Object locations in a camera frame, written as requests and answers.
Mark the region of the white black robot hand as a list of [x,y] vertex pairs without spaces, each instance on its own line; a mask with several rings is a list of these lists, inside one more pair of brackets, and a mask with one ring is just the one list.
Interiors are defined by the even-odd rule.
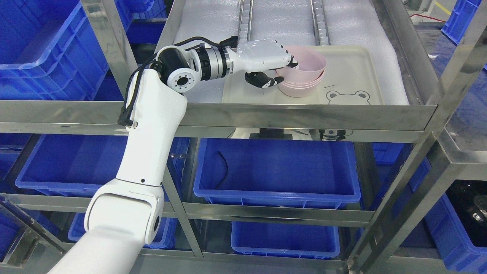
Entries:
[[273,87],[284,81],[283,76],[269,77],[265,71],[285,67],[297,68],[299,62],[276,40],[248,41],[228,51],[229,71],[227,75],[245,73],[245,81],[261,89]]

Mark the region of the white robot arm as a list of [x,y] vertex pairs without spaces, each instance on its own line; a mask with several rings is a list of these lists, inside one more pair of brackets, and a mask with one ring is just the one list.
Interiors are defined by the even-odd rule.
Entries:
[[153,242],[165,201],[162,188],[169,151],[188,101],[183,92],[201,80],[232,72],[238,37],[221,42],[192,37],[166,46],[130,76],[118,124],[129,135],[115,178],[92,197],[85,234],[51,274],[128,274],[142,248]]

